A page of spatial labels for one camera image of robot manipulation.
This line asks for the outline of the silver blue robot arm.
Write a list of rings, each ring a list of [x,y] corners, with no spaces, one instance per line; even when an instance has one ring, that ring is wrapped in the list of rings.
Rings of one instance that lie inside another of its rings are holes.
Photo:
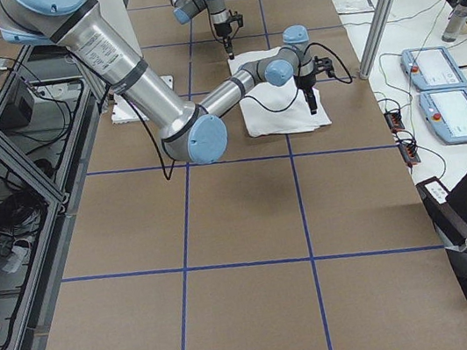
[[[234,38],[244,26],[243,15],[227,8],[225,0],[169,0],[176,20],[187,24],[202,12],[207,12],[212,36],[223,45],[228,59],[233,60]]]
[[[0,31],[14,44],[67,48],[114,94],[132,101],[157,125],[169,157],[197,164],[211,164],[226,151],[228,133],[221,116],[256,85],[282,87],[293,81],[315,113],[317,75],[334,76],[329,58],[309,53],[308,32],[302,25],[284,31],[277,54],[241,65],[199,104],[183,100],[148,66],[104,19],[98,0],[0,0]]]

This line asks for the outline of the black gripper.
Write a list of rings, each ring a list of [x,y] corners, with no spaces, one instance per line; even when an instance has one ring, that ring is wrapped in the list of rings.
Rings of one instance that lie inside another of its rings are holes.
[[[294,83],[296,88],[301,90],[305,96],[305,101],[311,114],[316,114],[316,104],[314,98],[314,85],[317,81],[317,74],[322,72],[327,73],[329,77],[334,76],[334,65],[328,57],[318,58],[314,56],[294,75]]]
[[[233,37],[236,32],[233,32],[233,24],[237,24],[237,30],[243,27],[243,15],[237,11],[221,11],[219,13],[210,14],[210,22],[216,35],[221,39],[228,59],[233,60],[235,57],[233,50]]]

